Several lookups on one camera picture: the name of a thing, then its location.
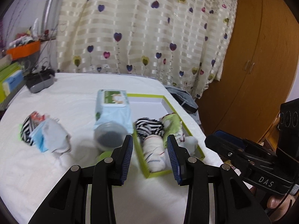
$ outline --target wet wipes package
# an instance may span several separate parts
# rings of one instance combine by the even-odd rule
[[[99,125],[114,122],[123,126],[128,134],[132,134],[133,123],[126,91],[99,90],[95,106],[95,118],[94,129]]]

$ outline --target orange basket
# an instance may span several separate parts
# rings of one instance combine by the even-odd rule
[[[16,48],[8,49],[6,54],[11,54],[13,60],[29,56],[40,50],[40,41],[35,41],[26,45],[21,45]]]

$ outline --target wardrobe door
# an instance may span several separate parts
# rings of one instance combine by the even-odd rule
[[[222,77],[197,100],[204,132],[211,134],[231,106],[248,71],[261,25],[262,0],[238,0],[237,14]]]
[[[292,87],[299,25],[283,0],[263,0],[257,48],[240,91],[217,129],[258,142]]]

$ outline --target wardrobe handle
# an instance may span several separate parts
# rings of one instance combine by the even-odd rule
[[[249,70],[249,74],[251,74],[251,71],[252,71],[252,68],[253,68],[254,65],[255,65],[255,63],[251,64],[251,67],[250,67],[250,70]]]
[[[244,71],[247,70],[247,66],[248,66],[249,62],[250,62],[250,60],[248,60],[248,61],[246,62],[245,66],[244,66]]]

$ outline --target white blanket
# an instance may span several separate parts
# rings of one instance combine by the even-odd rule
[[[222,164],[218,155],[206,148],[199,126],[160,82],[107,74],[58,73],[56,78],[54,85],[37,94],[24,87],[0,122],[0,196],[20,224],[29,222],[66,170],[57,167],[51,153],[41,153],[20,141],[19,125],[33,111],[59,118],[71,135],[71,153],[76,163],[82,167],[93,165],[98,155],[92,140],[92,126],[99,89],[164,95],[198,139],[206,156],[204,162],[214,166]],[[172,174],[145,179],[133,152],[127,181],[123,187],[113,188],[116,221],[118,224],[182,224],[187,192],[188,187],[178,186]],[[86,216],[89,223],[89,208]]]

